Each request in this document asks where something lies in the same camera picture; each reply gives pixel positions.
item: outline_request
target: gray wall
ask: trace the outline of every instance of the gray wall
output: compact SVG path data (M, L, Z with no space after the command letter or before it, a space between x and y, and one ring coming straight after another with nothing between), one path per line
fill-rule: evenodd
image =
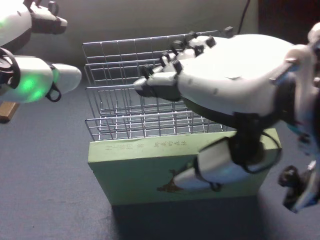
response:
M63 35L34 34L19 54L75 66L85 63L82 43L238 28L247 0L56 0L68 20ZM49 0L43 0L43 6ZM258 31L252 0L244 33Z

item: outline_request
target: wire rack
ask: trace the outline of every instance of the wire rack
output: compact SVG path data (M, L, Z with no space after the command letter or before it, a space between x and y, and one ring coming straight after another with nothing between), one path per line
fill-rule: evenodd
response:
M220 37L219 31L200 35ZM86 95L92 117L85 124L93 141L227 131L227 127L189 110L183 101L139 96L133 82L140 68L160 65L170 43L186 34L88 42L82 46L90 87Z

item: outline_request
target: green book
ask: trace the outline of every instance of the green book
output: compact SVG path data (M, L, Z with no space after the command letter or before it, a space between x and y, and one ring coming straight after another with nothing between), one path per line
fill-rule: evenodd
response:
M265 132L280 143L275 129ZM113 206L253 196L268 174L267 170L240 182L223 185L220 192L210 188L180 190L172 184L175 171L192 161L200 149L234 134L229 131L95 141L89 146L88 164ZM273 161L277 146L265 136L261 141L266 160Z

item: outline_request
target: robotic hand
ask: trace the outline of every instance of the robotic hand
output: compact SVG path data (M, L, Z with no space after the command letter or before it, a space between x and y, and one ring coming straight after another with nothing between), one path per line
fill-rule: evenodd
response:
M47 97L52 102L76 88L82 78L74 66L50 63L33 56L15 56L31 33L62 34L67 21L57 16L59 6L50 1L6 0L0 8L0 101L30 103Z
M263 130L281 120L295 129L306 154L319 157L320 92L315 66L320 23L310 31L308 45L259 34L233 35L231 28L225 35L192 33L191 40L174 42L172 53L160 58L161 66L145 65L144 77L134 83L141 96L183 100L195 113L237 130L234 136L200 150L193 162L177 172L173 182L185 190L220 191L223 184L271 168L280 160L281 147ZM278 148L273 162L264 156L262 135ZM289 187L283 204L292 212L317 203L318 165L313 162L301 176L293 166L281 174L279 184Z

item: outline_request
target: metal wire basket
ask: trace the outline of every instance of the metal wire basket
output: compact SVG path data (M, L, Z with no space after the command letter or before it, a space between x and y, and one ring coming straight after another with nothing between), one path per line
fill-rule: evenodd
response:
M220 36L219 31L200 35ZM139 96L133 82L144 64L157 67L163 52L186 34L84 43L86 88L93 118L85 124L93 141L226 131L189 110L183 101Z

